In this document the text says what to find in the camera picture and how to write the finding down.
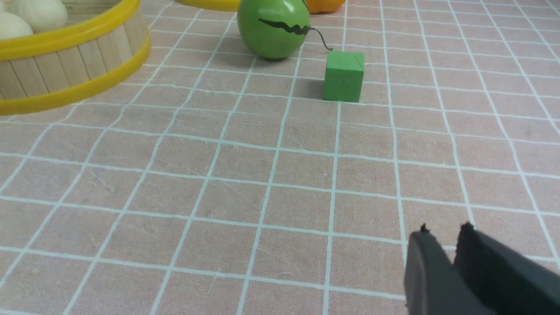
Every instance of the yellow plastic band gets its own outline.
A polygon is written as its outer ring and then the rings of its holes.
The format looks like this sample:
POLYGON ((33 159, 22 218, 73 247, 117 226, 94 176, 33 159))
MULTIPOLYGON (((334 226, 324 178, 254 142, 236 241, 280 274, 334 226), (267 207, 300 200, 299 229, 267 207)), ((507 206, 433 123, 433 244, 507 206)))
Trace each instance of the yellow plastic band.
POLYGON ((59 108, 106 91, 136 73, 150 55, 150 48, 150 34, 148 33, 140 51, 117 69, 78 86, 51 94, 0 100, 0 116, 29 114, 59 108))
POLYGON ((139 6, 140 0, 121 0, 90 20, 60 30, 0 40, 0 61, 48 54, 94 40, 128 21, 139 6))
POLYGON ((240 0, 177 0, 177 2, 207 10, 236 12, 240 0))

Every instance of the toy vegetable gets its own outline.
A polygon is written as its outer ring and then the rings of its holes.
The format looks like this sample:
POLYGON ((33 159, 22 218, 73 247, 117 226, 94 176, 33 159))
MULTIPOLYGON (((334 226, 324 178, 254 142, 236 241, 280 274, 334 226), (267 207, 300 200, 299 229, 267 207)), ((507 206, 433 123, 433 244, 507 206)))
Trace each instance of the toy vegetable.
POLYGON ((306 0, 309 13, 333 13, 338 9, 346 0, 306 0))
POLYGON ((241 38, 255 54, 269 59, 291 56, 305 42, 309 10, 304 0, 241 0, 237 9, 237 26, 241 38))

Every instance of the wooden basket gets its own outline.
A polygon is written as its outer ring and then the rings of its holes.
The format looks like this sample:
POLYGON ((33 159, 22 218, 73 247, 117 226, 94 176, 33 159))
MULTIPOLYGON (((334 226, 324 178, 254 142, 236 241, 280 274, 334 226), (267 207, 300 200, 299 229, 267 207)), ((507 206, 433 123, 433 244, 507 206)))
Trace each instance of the wooden basket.
MULTIPOLYGON (((4 1, 9 7, 11 0, 4 1)), ((89 98, 124 81, 148 58, 150 35, 140 0, 62 2, 67 27, 0 40, 0 115, 89 98)))
POLYGON ((207 10, 235 12, 241 0, 177 0, 177 2, 207 10))

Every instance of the orange object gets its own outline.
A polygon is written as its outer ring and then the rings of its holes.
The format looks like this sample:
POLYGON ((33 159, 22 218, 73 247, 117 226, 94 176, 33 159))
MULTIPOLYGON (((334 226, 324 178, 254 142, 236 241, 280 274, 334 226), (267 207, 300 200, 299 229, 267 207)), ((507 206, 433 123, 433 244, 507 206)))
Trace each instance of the orange object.
POLYGON ((345 1, 346 0, 305 0, 309 8, 309 13, 311 14, 337 12, 345 1))

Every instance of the green block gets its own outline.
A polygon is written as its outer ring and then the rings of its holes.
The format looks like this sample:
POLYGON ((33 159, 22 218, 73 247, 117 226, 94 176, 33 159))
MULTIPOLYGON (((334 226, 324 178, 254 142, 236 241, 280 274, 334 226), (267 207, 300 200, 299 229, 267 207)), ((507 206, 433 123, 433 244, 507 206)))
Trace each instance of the green block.
POLYGON ((326 58, 323 98, 331 101, 359 102, 362 93, 362 53, 331 51, 326 58))

